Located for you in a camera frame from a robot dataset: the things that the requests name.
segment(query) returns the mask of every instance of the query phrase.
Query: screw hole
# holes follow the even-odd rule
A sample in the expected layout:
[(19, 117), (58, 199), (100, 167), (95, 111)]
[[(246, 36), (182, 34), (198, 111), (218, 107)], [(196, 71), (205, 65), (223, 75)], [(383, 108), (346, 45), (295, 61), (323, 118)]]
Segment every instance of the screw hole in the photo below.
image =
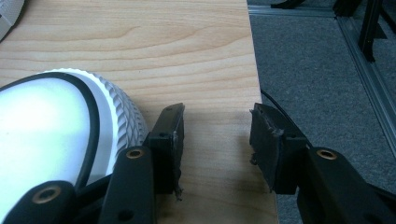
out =
[(49, 186), (46, 187), (39, 192), (37, 192), (33, 196), (33, 203), (48, 203), (52, 200), (54, 200), (56, 197), (58, 197), (61, 194), (61, 188), (58, 186)]
[(333, 161), (335, 159), (337, 159), (337, 155), (333, 152), (330, 152), (329, 150), (325, 150), (325, 149), (321, 149), (317, 151), (317, 154), (326, 160), (330, 160)]
[(129, 159), (137, 159), (141, 156), (143, 156), (144, 151), (140, 150), (140, 149), (133, 149), (133, 150), (129, 150), (126, 153), (126, 157), (128, 157)]
[(123, 210), (119, 212), (119, 221), (129, 221), (134, 218), (134, 212), (132, 210)]

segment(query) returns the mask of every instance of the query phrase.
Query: white object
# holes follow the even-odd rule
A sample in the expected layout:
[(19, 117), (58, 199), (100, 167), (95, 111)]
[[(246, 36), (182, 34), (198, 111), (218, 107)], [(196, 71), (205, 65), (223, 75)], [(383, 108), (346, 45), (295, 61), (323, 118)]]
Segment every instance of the white object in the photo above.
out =
[(87, 151), (96, 151), (88, 183), (111, 174), (117, 152), (141, 145), (146, 134), (145, 121), (128, 96), (88, 72), (52, 70), (3, 87), (0, 220), (36, 185), (49, 180), (77, 184)]

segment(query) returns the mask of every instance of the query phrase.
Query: black cable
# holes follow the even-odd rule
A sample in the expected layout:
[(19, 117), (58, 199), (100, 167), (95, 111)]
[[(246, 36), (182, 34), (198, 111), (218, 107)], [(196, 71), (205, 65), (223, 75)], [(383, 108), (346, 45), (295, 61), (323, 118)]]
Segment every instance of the black cable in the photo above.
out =
[[(268, 99), (271, 101), (271, 103), (276, 106), (276, 108), (280, 111), (280, 113), (282, 113), (283, 116), (285, 116), (285, 118), (290, 121), (290, 123), (292, 125), (294, 125), (295, 127), (298, 127), (297, 124), (291, 119), (291, 117), (288, 115), (288, 113), (286, 113), (286, 111), (282, 108), (282, 106), (280, 106), (280, 104), (277, 103), (277, 101), (270, 95), (268, 94), (266, 91), (264, 91), (263, 89), (260, 89), (260, 92)], [(307, 144), (309, 145), (309, 147), (314, 147), (311, 142), (309, 142), (308, 139), (307, 140)]]

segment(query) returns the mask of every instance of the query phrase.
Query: wooden table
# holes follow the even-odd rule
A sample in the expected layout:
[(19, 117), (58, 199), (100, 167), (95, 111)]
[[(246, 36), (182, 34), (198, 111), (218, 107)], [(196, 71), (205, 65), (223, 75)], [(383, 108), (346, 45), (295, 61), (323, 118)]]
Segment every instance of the wooden table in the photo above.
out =
[(184, 103), (183, 201), (159, 197), (159, 223), (277, 223), (274, 194), (249, 163), (260, 102), (246, 0), (31, 0), (0, 44), (0, 86), (53, 68), (101, 74), (151, 129)]

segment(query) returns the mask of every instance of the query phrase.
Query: black rubber gasket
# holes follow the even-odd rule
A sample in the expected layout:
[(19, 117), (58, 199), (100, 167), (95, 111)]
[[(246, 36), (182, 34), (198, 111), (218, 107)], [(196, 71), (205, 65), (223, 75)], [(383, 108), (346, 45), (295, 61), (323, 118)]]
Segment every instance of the black rubber gasket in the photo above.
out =
[(67, 81), (70, 84), (74, 85), (82, 94), (85, 99), (85, 103), (87, 104), (89, 115), (90, 115), (90, 137), (88, 140), (87, 149), (85, 151), (84, 161), (81, 165), (80, 172), (78, 174), (78, 178), (76, 181), (75, 188), (81, 189), (87, 185), (88, 179), (91, 174), (91, 170), (93, 167), (93, 162), (95, 160), (96, 150), (99, 143), (99, 132), (100, 132), (100, 118), (99, 118), (99, 110), (96, 103), (96, 100), (90, 90), (90, 88), (85, 84), (82, 80), (72, 75), (62, 73), (62, 72), (49, 72), (42, 73), (30, 77), (25, 77), (19, 79), (15, 82), (7, 84), (4, 87), (0, 88), (0, 91), (4, 91), (8, 88), (14, 87), (16, 85), (38, 80), (41, 78), (59, 78), (61, 80)]

